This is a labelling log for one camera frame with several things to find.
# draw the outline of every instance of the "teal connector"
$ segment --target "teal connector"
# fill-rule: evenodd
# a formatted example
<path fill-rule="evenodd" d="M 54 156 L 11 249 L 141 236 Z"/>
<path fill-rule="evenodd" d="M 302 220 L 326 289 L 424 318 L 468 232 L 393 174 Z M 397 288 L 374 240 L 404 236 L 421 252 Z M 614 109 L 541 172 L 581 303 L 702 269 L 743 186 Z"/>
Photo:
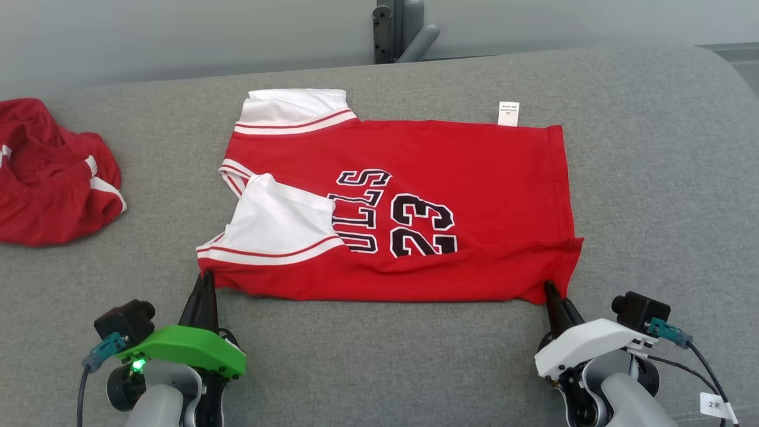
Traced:
<path fill-rule="evenodd" d="M 651 323 L 648 325 L 648 333 L 672 341 L 682 349 L 688 348 L 688 341 L 693 342 L 692 335 L 686 334 L 679 327 L 674 327 L 659 318 L 651 319 Z"/>
<path fill-rule="evenodd" d="M 90 373 L 100 369 L 102 363 L 118 352 L 124 351 L 127 344 L 118 332 L 112 332 L 100 344 L 90 350 L 90 354 L 82 361 L 82 367 L 90 367 Z"/>

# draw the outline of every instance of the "black cable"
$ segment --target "black cable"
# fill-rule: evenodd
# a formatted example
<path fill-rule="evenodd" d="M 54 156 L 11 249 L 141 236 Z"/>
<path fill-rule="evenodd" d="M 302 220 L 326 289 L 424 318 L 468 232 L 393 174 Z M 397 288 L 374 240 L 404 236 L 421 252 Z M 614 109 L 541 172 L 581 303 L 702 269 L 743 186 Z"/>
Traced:
<path fill-rule="evenodd" d="M 79 383 L 79 401 L 77 402 L 77 427 L 82 427 L 82 412 L 84 411 L 84 386 L 87 384 L 87 376 L 90 374 L 91 367 L 84 367 L 82 372 L 82 381 Z"/>
<path fill-rule="evenodd" d="M 222 338 L 228 338 L 228 339 L 229 339 L 229 341 L 230 341 L 231 343 L 233 343 L 234 345 L 236 345 L 236 346 L 237 346 L 237 348 L 238 348 L 238 349 L 240 348 L 240 344 L 237 342 L 237 339 L 235 338 L 235 336 L 234 336 L 234 335 L 232 335 L 232 332 L 230 332 L 230 331 L 229 331 L 229 329 L 227 329 L 226 327 L 220 327 L 220 328 L 219 328 L 219 329 L 216 331 L 216 333 L 218 334 L 219 332 L 223 332 L 223 333 L 225 333 L 225 334 L 226 334 L 226 335 L 225 335 L 224 337 L 222 337 Z"/>
<path fill-rule="evenodd" d="M 695 353 L 696 357 L 698 357 L 698 360 L 701 361 L 701 364 L 704 365 L 707 372 L 709 373 L 709 376 L 712 378 L 712 381 L 714 381 L 714 387 L 716 387 L 717 391 L 720 394 L 720 397 L 722 397 L 722 401 L 725 403 L 725 405 L 728 405 L 729 402 L 727 400 L 727 396 L 725 395 L 725 391 L 722 389 L 722 385 L 720 382 L 716 379 L 716 375 L 714 374 L 714 371 L 712 371 L 711 366 L 709 366 L 709 362 L 707 362 L 706 359 L 704 359 L 704 356 L 701 354 L 700 351 L 696 348 L 696 346 L 693 345 L 691 341 L 685 341 L 685 345 L 688 346 L 689 349 L 693 350 L 693 353 Z M 740 427 L 738 423 L 733 424 L 735 427 Z"/>
<path fill-rule="evenodd" d="M 674 366 L 676 368 L 680 368 L 683 371 L 687 372 L 688 374 L 697 376 L 698 379 L 702 380 L 704 382 L 704 384 L 706 384 L 707 387 L 709 387 L 709 390 L 711 390 L 712 393 L 717 394 L 717 391 L 716 391 L 716 388 L 714 387 L 714 385 L 712 383 L 710 383 L 709 380 L 707 380 L 700 372 L 694 371 L 693 369 L 690 369 L 688 366 L 685 366 L 682 363 L 673 362 L 672 360 L 664 359 L 663 357 L 649 355 L 648 359 L 649 360 L 653 360 L 655 362 L 666 363 L 667 365 Z M 720 427 L 725 427 L 725 419 L 724 418 L 722 418 L 720 420 Z"/>

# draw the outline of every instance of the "gray wall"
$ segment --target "gray wall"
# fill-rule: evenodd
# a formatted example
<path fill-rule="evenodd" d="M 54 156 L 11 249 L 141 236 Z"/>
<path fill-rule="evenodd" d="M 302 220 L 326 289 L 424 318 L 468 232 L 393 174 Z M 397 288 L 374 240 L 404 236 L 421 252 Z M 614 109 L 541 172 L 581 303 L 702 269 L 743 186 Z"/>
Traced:
<path fill-rule="evenodd" d="M 759 41 L 756 0 L 427 0 L 432 58 Z M 0 98 L 372 62 L 374 0 L 4 0 Z"/>

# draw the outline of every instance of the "garment tag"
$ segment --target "garment tag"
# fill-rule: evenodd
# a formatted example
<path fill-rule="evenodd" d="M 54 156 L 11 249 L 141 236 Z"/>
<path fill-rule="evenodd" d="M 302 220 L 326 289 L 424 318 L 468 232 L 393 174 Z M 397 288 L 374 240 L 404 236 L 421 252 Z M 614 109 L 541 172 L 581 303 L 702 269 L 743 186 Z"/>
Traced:
<path fill-rule="evenodd" d="M 701 413 L 717 418 L 732 418 L 729 409 L 722 401 L 722 397 L 716 394 L 701 393 Z"/>
<path fill-rule="evenodd" d="M 498 124 L 516 126 L 519 120 L 519 103 L 498 103 Z"/>

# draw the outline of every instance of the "gray fabric surface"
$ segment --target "gray fabric surface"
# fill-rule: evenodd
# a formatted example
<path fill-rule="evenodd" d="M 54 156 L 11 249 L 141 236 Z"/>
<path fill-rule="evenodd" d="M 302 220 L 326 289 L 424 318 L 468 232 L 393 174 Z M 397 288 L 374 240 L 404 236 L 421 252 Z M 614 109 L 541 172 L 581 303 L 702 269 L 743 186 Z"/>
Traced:
<path fill-rule="evenodd" d="M 74 424 L 92 322 L 132 298 L 177 321 L 194 247 L 231 218 L 216 173 L 246 92 L 338 87 L 362 119 L 564 125 L 577 234 L 570 296 L 586 319 L 613 318 L 634 290 L 672 305 L 744 427 L 759 425 L 759 102 L 722 59 L 688 47 L 539 52 L 413 65 L 130 84 L 45 100 L 59 122 L 95 131 L 121 165 L 129 210 L 60 248 L 0 247 L 0 425 Z M 561 425 L 559 394 L 532 356 L 547 330 L 526 302 L 367 304 L 219 295 L 223 326 L 248 354 L 228 425 Z M 660 356 L 697 368 L 672 344 Z M 90 379 L 85 426 L 122 425 Z M 683 427 L 698 379 L 660 366 L 658 400 Z"/>

